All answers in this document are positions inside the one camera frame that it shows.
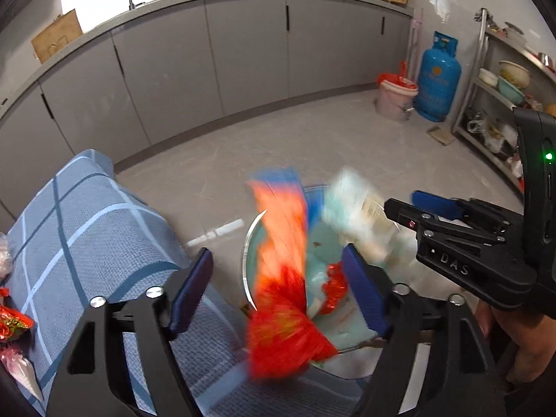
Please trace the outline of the person's right hand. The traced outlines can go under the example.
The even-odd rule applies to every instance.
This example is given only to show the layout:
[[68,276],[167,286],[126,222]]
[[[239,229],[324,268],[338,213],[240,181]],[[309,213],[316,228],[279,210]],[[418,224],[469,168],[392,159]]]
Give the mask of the person's right hand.
[[487,337],[494,322],[518,346],[515,362],[507,380],[514,384],[529,383],[541,376],[555,354],[555,320],[542,314],[523,311],[502,312],[479,301],[475,317]]

